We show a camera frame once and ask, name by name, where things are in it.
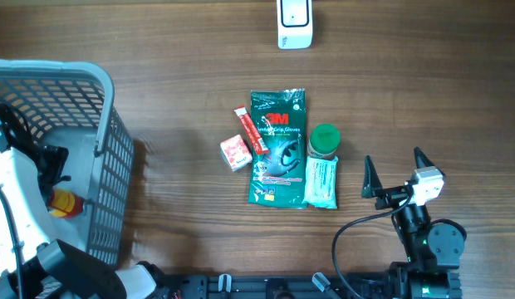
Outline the red white small box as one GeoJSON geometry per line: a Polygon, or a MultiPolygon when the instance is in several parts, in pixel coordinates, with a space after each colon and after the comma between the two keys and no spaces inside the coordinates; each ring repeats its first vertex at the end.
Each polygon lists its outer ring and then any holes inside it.
{"type": "Polygon", "coordinates": [[[253,161],[253,155],[241,135],[235,135],[221,142],[220,149],[225,162],[233,172],[253,161]]]}

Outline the green lid jar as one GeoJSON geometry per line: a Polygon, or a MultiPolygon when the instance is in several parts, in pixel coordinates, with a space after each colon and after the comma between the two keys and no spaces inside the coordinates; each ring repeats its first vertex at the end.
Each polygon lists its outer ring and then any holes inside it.
{"type": "Polygon", "coordinates": [[[340,131],[331,124],[320,124],[311,132],[307,144],[309,156],[332,159],[341,142],[340,131]]]}

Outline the red sauce bottle green cap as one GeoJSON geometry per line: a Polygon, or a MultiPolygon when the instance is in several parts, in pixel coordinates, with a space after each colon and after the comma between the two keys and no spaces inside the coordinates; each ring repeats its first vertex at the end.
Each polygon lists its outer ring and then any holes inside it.
{"type": "Polygon", "coordinates": [[[74,218],[84,210],[84,199],[65,189],[53,189],[47,200],[50,215],[56,218],[74,218]]]}

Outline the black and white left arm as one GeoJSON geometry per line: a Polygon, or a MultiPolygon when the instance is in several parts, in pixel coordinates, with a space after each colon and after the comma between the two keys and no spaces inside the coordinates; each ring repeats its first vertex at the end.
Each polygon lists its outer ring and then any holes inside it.
{"type": "Polygon", "coordinates": [[[21,112],[0,104],[0,298],[34,298],[49,277],[79,298],[165,296],[153,265],[115,271],[79,249],[78,232],[51,215],[68,155],[37,144],[21,112]]]}

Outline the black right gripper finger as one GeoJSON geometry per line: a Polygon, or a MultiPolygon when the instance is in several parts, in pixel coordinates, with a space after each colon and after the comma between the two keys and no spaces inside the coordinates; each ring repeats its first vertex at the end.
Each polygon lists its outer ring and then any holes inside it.
{"type": "Polygon", "coordinates": [[[367,155],[365,157],[365,176],[363,188],[361,190],[361,197],[364,199],[380,197],[382,191],[383,187],[375,170],[375,166],[371,157],[367,155]]]}
{"type": "Polygon", "coordinates": [[[414,160],[417,169],[434,167],[434,163],[425,155],[420,147],[414,148],[414,160]]]}

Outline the red stick sachet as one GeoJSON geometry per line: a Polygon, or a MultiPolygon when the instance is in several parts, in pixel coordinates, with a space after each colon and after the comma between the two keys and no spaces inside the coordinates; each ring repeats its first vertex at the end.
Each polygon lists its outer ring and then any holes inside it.
{"type": "Polygon", "coordinates": [[[258,128],[255,126],[250,114],[246,107],[241,105],[234,110],[236,116],[239,118],[249,140],[257,155],[269,154],[270,149],[266,146],[263,137],[261,136],[258,128]]]}

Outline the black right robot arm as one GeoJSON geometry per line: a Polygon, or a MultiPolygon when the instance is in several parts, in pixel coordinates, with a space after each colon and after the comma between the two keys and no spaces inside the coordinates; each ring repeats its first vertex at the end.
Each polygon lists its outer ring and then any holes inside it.
{"type": "Polygon", "coordinates": [[[414,148],[416,169],[401,186],[382,186],[371,157],[365,157],[361,196],[388,209],[404,246],[406,262],[392,262],[387,271],[362,277],[362,291],[371,298],[461,298],[457,270],[467,233],[449,220],[433,220],[427,203],[438,198],[445,174],[423,151],[414,148]]]}

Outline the green 3M gloves packet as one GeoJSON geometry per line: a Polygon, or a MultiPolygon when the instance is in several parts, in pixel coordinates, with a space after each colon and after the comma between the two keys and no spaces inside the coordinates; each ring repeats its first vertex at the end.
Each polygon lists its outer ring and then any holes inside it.
{"type": "Polygon", "coordinates": [[[255,154],[248,202],[304,209],[307,108],[304,89],[252,91],[250,116],[269,152],[255,154]]]}

